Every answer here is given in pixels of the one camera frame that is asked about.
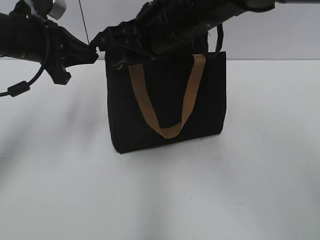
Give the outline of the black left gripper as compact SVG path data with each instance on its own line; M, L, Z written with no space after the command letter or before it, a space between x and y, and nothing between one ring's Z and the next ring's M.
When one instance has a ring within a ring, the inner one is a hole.
M71 74L66 68L94 64L98 59L97 51L74 37L64 27L53 21L41 24L45 36L44 59L41 71L47 72L56 85L66 85Z

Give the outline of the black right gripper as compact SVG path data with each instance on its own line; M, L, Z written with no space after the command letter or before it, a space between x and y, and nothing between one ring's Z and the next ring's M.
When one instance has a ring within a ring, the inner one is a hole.
M134 19L99 32L89 46L115 51L116 66L167 56L207 34L203 9L196 0L153 0Z

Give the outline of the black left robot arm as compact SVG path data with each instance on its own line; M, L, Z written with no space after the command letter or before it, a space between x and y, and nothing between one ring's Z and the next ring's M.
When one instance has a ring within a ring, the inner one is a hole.
M67 68L98 59L96 50L56 23L66 9L64 0L19 0L9 14L0 15L0 54L40 63L55 84L66 85Z

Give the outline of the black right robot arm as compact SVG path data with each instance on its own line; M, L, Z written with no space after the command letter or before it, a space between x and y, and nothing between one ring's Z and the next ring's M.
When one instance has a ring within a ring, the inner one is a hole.
M189 47L235 16L268 12L275 4L274 0L153 0L134 19L99 32L89 46L114 51L115 66L139 64Z

